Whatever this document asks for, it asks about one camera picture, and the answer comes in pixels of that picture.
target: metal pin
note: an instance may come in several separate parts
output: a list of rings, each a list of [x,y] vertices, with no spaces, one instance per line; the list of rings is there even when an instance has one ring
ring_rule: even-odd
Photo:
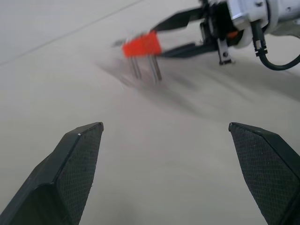
[[[141,79],[142,78],[142,74],[140,71],[140,68],[137,64],[136,58],[129,58],[129,63],[132,69],[132,72],[134,74],[134,76],[136,77],[136,79]]]
[[[154,55],[149,55],[148,56],[148,61],[153,73],[153,79],[154,79],[154,83],[157,83],[158,81],[162,80],[162,76],[159,70],[159,66],[158,66],[158,61],[156,59],[156,57]]]
[[[218,45],[218,52],[219,52],[219,58],[220,58],[220,65],[232,63],[231,57],[228,53],[228,45],[225,40],[217,39],[217,45]]]

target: black cable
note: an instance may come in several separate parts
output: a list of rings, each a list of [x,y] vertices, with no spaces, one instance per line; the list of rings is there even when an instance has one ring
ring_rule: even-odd
[[[267,59],[267,56],[265,54],[260,55],[259,59],[267,68],[276,70],[276,71],[287,70],[287,69],[290,69],[300,63],[300,55],[297,58],[295,58],[293,61],[289,62],[288,64],[282,65],[282,66],[278,66],[278,65],[271,63]]]
[[[252,28],[253,44],[255,47],[256,56],[259,57],[259,59],[261,60],[262,64],[265,67],[271,70],[281,71],[281,70],[290,69],[300,63],[300,55],[297,58],[295,58],[293,61],[282,66],[271,63],[266,56],[268,51],[267,51],[266,41],[264,39],[264,33],[261,28],[260,22],[259,21],[252,22],[251,28]]]

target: white floor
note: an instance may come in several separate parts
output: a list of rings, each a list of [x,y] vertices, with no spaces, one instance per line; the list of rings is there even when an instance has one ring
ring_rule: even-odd
[[[266,224],[242,177],[228,125],[279,133],[300,153],[300,67],[270,71],[250,46],[232,50],[234,66],[219,67],[216,54],[161,60],[164,82],[154,86],[147,67],[145,83],[135,83],[119,49],[111,48],[196,5],[0,1],[0,211],[64,133],[102,121],[81,224]],[[172,46],[198,33],[191,26],[160,38]],[[273,62],[299,54],[299,40],[267,40]]]

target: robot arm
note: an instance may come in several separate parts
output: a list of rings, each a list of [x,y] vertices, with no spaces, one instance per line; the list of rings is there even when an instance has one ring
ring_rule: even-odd
[[[272,70],[286,70],[300,63],[300,56],[292,62],[277,66],[266,57],[264,35],[295,36],[300,38],[299,0],[226,0],[208,2],[189,11],[179,12],[152,30],[161,32],[184,28],[190,21],[201,20],[203,45],[184,45],[162,53],[162,57],[188,58],[218,51],[220,64],[231,63],[228,48],[243,48],[252,41],[256,56]]]

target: red plastic block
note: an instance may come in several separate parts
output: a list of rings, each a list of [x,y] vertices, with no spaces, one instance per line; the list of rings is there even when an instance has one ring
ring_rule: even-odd
[[[159,55],[162,52],[154,31],[125,43],[122,49],[126,58]]]

